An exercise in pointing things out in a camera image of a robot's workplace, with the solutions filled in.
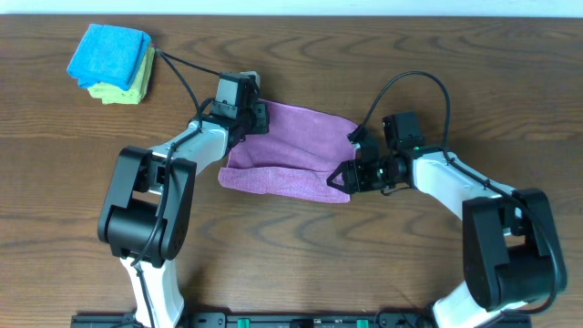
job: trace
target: green towel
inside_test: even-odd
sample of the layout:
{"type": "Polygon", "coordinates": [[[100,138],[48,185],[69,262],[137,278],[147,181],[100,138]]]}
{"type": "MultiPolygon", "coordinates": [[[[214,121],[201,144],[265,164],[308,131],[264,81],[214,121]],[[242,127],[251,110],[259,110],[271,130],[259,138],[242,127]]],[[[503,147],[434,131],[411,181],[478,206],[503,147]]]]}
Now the green towel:
{"type": "Polygon", "coordinates": [[[149,47],[144,55],[144,59],[139,66],[138,73],[128,91],[109,83],[99,82],[92,87],[88,87],[89,94],[93,98],[101,98],[104,105],[107,104],[133,104],[137,105],[146,96],[148,91],[149,75],[152,72],[152,61],[156,50],[149,47]]]}

